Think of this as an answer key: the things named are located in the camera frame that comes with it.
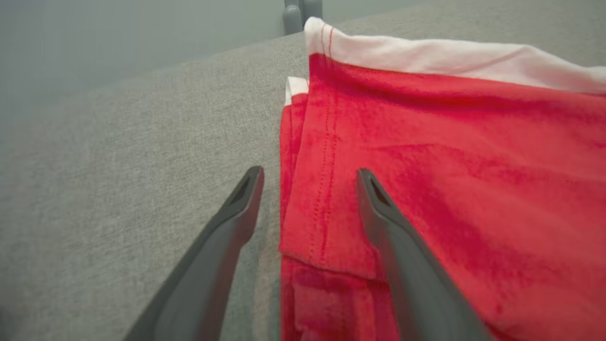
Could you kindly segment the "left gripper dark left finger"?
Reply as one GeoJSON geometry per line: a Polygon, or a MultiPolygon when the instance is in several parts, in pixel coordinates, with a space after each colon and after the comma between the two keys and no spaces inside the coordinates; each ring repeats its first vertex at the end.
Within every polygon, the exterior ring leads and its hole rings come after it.
{"type": "Polygon", "coordinates": [[[127,333],[127,341],[217,341],[242,247],[254,233],[264,170],[244,173],[127,333]]]}

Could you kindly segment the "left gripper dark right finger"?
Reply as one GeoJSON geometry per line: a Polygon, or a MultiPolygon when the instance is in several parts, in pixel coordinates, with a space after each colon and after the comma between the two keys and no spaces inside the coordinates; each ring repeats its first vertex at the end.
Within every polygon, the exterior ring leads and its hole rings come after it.
{"type": "Polygon", "coordinates": [[[356,175],[365,233],[388,278],[401,341],[491,341],[478,313],[369,169],[356,175]]]}

